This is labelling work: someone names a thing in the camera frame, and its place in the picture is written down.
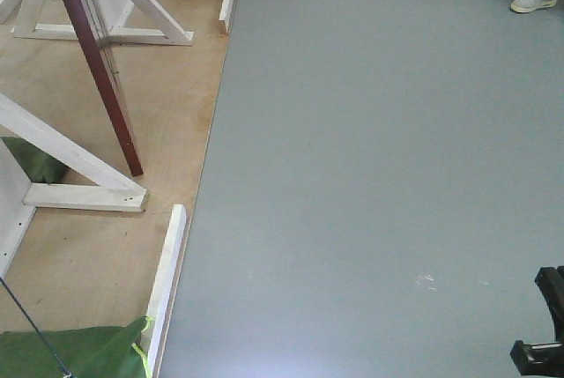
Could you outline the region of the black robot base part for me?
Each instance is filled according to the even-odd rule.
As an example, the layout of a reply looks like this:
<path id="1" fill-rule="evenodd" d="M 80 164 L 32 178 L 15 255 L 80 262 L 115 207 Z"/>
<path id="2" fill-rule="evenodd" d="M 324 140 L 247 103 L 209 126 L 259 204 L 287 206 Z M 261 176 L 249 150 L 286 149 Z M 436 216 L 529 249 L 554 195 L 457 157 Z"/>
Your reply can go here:
<path id="1" fill-rule="evenodd" d="M 534 283 L 550 319 L 536 340 L 516 340 L 510 358 L 521 376 L 563 376 L 563 266 L 541 267 Z"/>

